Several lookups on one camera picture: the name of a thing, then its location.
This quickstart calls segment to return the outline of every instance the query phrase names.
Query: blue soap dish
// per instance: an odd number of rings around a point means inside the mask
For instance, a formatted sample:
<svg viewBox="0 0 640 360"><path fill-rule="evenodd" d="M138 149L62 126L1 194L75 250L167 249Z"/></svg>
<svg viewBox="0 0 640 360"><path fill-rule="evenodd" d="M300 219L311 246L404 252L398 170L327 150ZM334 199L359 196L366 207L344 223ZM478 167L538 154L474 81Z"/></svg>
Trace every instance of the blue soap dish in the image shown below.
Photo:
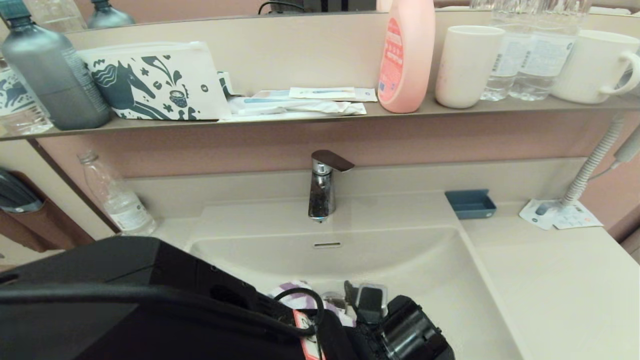
<svg viewBox="0 0 640 360"><path fill-rule="evenodd" d="M487 189L445 192L444 195L460 220L488 218L497 209Z"/></svg>

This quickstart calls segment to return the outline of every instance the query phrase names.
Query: sink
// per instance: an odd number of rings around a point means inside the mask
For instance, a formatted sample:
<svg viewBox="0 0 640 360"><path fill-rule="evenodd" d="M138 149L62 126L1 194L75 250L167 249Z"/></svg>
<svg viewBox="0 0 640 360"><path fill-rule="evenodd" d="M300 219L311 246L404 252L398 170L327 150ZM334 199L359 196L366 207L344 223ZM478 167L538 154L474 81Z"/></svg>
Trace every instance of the sink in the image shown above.
<svg viewBox="0 0 640 360"><path fill-rule="evenodd" d="M401 214L389 210L394 201ZM443 208L442 193L343 199L329 226L304 218L305 206L299 199L207 208L189 251L263 293L291 280L305 280L318 293L344 293L345 280L383 284L389 300L407 295L422 306L457 359L528 358L466 233ZM290 219L298 210L301 219ZM252 211L264 218L248 222Z"/></svg>

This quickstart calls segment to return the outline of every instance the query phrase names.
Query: electrical cord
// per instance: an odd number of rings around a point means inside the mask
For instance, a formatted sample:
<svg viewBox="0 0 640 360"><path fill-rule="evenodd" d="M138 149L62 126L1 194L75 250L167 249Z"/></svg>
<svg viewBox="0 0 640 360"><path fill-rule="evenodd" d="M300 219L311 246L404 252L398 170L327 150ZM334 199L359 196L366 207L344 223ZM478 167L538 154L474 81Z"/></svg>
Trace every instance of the electrical cord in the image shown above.
<svg viewBox="0 0 640 360"><path fill-rule="evenodd" d="M324 319L324 304L323 304L323 301L322 301L322 298L320 297L320 295L318 295L315 291L313 291L311 289L306 289L306 288L288 289L288 290L285 290L285 291L279 293L276 297L273 298L273 300L279 301L280 299L284 298L285 296L288 296L288 295L291 295L291 294L296 294L296 293L307 294L307 295L311 296L314 299L314 301L316 302L316 307L318 309L318 312L316 314L315 325L316 325L316 327L318 325L320 325L320 323L322 323L322 320Z"/></svg>
<svg viewBox="0 0 640 360"><path fill-rule="evenodd" d="M619 161L617 161L617 160L616 160L616 161L614 161L614 162L613 162L613 164L611 164L611 166L610 166L607 170L604 170L603 172L599 173L598 175L591 176L591 177L589 178L589 181L591 181L591 180L595 180L595 179L598 179L600 176L605 175L606 173L608 173L608 172L610 172L611 170L613 170L613 169L615 169L616 167L618 167L618 165L620 165L620 164L621 164L621 163L620 163Z"/></svg>
<svg viewBox="0 0 640 360"><path fill-rule="evenodd" d="M316 330L316 346L318 349L318 354L320 354L320 358L324 358L324 356L322 356L322 345L321 345L321 340L320 340L320 333L318 331L318 327L320 326L320 323L322 323L322 321L324 320L324 303L322 301L322 298L320 297L320 295L318 295L315 291L311 290L311 289L306 289L306 288L293 288L293 289L288 289L285 290L281 293L279 293L278 295L276 295L276 297L273 298L273 300L279 301L280 299L284 298L285 296L291 295L291 294L295 294L295 293L303 293L303 294L307 294L309 296L311 296L314 301L316 302L316 307L317 307L317 313L316 313L316 319L314 321L314 326L313 328Z"/></svg>
<svg viewBox="0 0 640 360"><path fill-rule="evenodd" d="M295 290L294 292L304 292L313 297L316 301L320 299L318 294L300 291L301 289L291 289L287 291L292 290ZM287 291L280 295L288 295L289 293L287 293ZM244 320L255 325L269 327L273 331L297 338L313 336L317 331L315 327L299 329L295 326L279 322L278 320L264 314L255 313L219 300L182 290L176 290L166 286L120 284L14 284L2 287L0 290L0 305L50 303L174 305L197 309L224 317ZM316 323L322 321L323 316L324 307L322 305L322 300L320 299L318 302Z"/></svg>
<svg viewBox="0 0 640 360"><path fill-rule="evenodd" d="M258 9L258 15L262 15L262 9L267 6L267 5L271 5L271 4L275 4L275 5L285 5L285 6L291 6L293 8L298 8L302 11L305 11L305 7L304 6L300 6L298 4L292 4L292 3L288 3L286 1L266 1L265 3L263 3L262 5L260 5L260 8Z"/></svg>
<svg viewBox="0 0 640 360"><path fill-rule="evenodd" d="M611 121L611 125L609 125L606 134L601 139L600 143L598 143L591 155L589 155L589 158L578 172L578 175L576 175L564 197L560 200L562 207L574 205L580 196L582 196L584 189L587 188L587 182L593 174L593 171L598 167L602 159L604 159L605 155L616 143L624 123L625 118L622 113L617 113Z"/></svg>

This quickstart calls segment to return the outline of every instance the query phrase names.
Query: bottle cap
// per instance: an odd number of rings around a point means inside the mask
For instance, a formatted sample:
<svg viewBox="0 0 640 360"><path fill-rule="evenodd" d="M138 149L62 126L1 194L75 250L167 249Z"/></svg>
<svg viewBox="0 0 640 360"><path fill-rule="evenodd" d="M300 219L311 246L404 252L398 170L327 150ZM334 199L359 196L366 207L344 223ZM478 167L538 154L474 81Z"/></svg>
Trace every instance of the bottle cap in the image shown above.
<svg viewBox="0 0 640 360"><path fill-rule="evenodd" d="M31 16L22 0L0 0L0 14L5 20Z"/></svg>
<svg viewBox="0 0 640 360"><path fill-rule="evenodd" d="M78 160L80 160L80 164L82 165L89 164L98 160L98 154L93 150L89 150L84 154L78 154L77 157Z"/></svg>

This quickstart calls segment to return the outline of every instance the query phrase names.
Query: chrome faucet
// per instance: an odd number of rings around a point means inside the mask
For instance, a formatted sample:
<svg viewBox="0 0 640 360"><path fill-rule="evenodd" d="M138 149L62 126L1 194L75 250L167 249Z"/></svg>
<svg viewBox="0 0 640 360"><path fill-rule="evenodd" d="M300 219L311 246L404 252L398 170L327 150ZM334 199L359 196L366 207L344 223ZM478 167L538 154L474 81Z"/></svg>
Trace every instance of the chrome faucet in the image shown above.
<svg viewBox="0 0 640 360"><path fill-rule="evenodd" d="M318 150L311 154L311 193L309 196L309 217L322 224L335 211L335 191L333 190L333 170L346 172L354 164L329 150Z"/></svg>

